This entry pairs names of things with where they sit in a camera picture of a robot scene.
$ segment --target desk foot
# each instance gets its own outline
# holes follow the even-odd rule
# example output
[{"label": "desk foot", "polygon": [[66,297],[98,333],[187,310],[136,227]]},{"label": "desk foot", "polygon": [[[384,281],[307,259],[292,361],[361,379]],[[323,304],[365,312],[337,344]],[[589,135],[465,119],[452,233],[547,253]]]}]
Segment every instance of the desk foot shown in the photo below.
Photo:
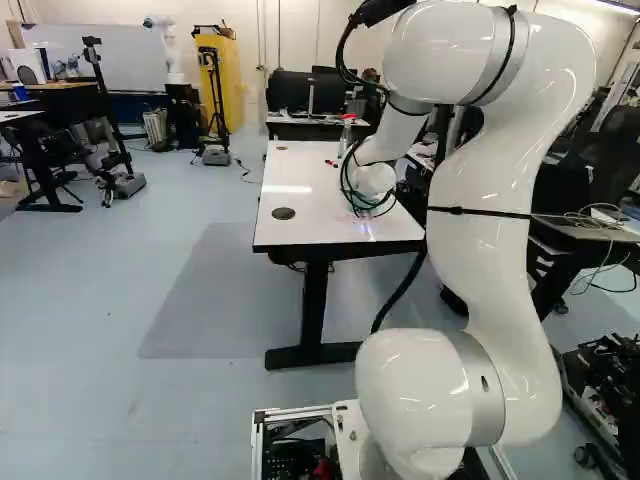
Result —
[{"label": "desk foot", "polygon": [[60,213],[78,213],[82,211],[80,205],[67,205],[62,203],[60,205],[47,205],[40,203],[28,203],[26,205],[18,205],[16,207],[18,212],[60,212]]},{"label": "desk foot", "polygon": [[264,366],[267,370],[282,368],[312,367],[330,363],[348,363],[356,359],[362,342],[321,343],[315,347],[275,348],[267,350]]}]

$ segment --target monitor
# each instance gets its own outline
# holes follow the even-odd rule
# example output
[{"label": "monitor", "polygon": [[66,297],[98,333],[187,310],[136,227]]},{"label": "monitor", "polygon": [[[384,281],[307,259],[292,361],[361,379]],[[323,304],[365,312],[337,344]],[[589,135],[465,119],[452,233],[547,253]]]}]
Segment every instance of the monitor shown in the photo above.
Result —
[{"label": "monitor", "polygon": [[[350,68],[349,71],[354,75],[358,75],[357,68]],[[338,73],[336,67],[328,67],[326,65],[313,65],[311,67],[311,73]]]},{"label": "monitor", "polygon": [[275,70],[269,80],[269,109],[286,108],[293,113],[309,108],[313,83],[313,113],[339,113],[344,106],[345,84],[337,73]]}]

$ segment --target black desk frame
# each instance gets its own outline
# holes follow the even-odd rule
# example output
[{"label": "black desk frame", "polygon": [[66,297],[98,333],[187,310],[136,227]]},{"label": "black desk frame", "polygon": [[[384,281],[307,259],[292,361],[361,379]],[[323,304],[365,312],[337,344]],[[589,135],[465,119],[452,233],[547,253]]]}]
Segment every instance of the black desk frame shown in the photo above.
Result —
[{"label": "black desk frame", "polygon": [[269,258],[279,265],[305,262],[300,342],[291,347],[268,350],[265,368],[280,370],[353,362],[362,342],[322,342],[329,264],[338,260],[418,252],[424,241],[254,246],[254,253],[268,253]]}]

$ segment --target yellow cabinet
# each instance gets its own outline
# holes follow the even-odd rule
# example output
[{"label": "yellow cabinet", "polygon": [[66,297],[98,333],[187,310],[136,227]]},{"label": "yellow cabinet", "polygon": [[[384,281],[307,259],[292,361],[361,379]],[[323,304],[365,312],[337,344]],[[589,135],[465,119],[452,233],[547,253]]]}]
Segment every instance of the yellow cabinet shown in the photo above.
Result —
[{"label": "yellow cabinet", "polygon": [[[242,88],[242,77],[240,76],[240,60],[236,41],[222,35],[199,33],[195,35],[196,48],[213,47],[218,50],[220,60],[220,84],[222,85],[222,102],[224,104],[224,118],[229,132],[238,130],[244,123],[244,98]],[[207,111],[207,121],[211,120],[213,114],[213,96],[211,91],[211,81],[209,80],[209,70],[205,66],[200,66],[200,81],[202,82],[202,101]],[[216,87],[215,74],[213,77],[213,88]]]}]

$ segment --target desk leg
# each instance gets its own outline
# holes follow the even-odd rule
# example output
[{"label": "desk leg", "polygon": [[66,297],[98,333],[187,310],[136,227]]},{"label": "desk leg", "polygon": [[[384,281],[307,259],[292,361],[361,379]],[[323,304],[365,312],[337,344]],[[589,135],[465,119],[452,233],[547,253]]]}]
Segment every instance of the desk leg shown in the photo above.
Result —
[{"label": "desk leg", "polygon": [[300,343],[293,347],[268,350],[264,359],[267,370],[355,360],[361,342],[322,343],[328,276],[328,261],[307,263],[302,292]]},{"label": "desk leg", "polygon": [[556,260],[547,274],[536,283],[531,292],[531,299],[541,322],[551,313],[571,286],[573,279],[580,273],[582,265],[576,259],[577,254],[571,254]]}]

